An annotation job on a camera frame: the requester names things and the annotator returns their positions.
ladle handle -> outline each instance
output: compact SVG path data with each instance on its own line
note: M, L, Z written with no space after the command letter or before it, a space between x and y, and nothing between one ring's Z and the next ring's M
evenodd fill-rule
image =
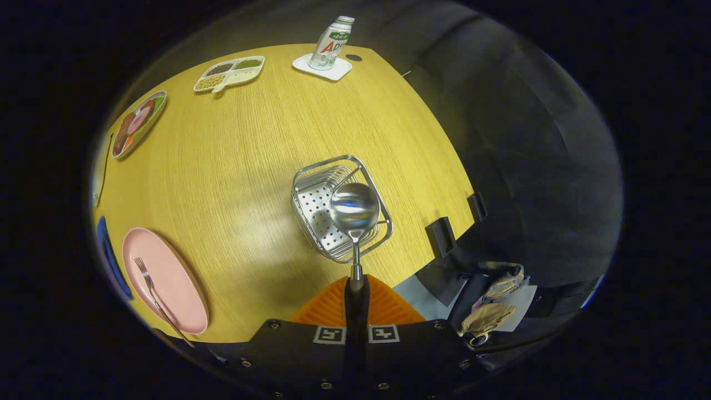
M356 293L363 288L363 267L360 265L360 245L353 241L353 265L351 266L351 290Z

wire basket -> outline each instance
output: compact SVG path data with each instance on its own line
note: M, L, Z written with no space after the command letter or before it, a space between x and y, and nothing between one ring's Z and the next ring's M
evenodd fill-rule
M328 214L331 196L342 184L367 184L380 202L378 223L360 241L360 255L368 254L392 235L392 219L365 165L356 157L342 155L301 168L294 175L292 206L299 225L312 246L337 263L353 261L353 241L341 232Z

grains in tray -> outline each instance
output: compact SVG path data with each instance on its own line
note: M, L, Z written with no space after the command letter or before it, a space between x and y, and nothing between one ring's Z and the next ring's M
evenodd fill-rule
M232 63L218 65L218 66L214 67L213 69L211 69L210 72L208 72L208 74L205 76L210 76L210 75L215 75L216 73L225 72L225 71L229 70L230 68L232 68Z
M202 90L202 89L207 89L211 88L213 86L219 85L223 79L225 79L224 75L216 75L216 76L210 76L209 78L202 79L198 84L195 86L196 90Z
M241 68L258 67L262 64L261 60L244 60L239 64L235 65L234 69L239 70Z

fork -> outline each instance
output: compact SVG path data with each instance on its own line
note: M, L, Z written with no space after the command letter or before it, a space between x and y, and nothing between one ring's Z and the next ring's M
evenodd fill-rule
M143 274L143 278L146 280L146 285L148 285L148 293L151 295L151 298L153 298L153 303L158 307L158 311L161 312L163 315L163 319L170 324L170 326L173 327L173 329L176 331L178 335L180 335L183 340L185 340L185 343L189 344L190 347L195 347L195 345L188 340L185 335L175 326L175 324L171 321L170 318L168 318L168 315L166 314L165 311L163 311L163 308L161 307L160 304L158 304L158 300L156 300L156 296L153 294L153 292L156 291L156 288L153 285L153 280L151 279L151 276L148 274L148 270L146 269L146 265L143 264L143 260L140 257L134 258L134 261L136 262L136 265L138 266L138 269L141 270L141 273Z

pink plate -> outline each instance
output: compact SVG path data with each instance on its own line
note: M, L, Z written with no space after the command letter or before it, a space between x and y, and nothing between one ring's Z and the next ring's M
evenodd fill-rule
M160 236L145 228L126 233L123 245L126 272L139 297L161 319L141 270L134 262L140 257L153 279L158 303L183 332L199 335L208 328L208 309L203 294L183 260Z

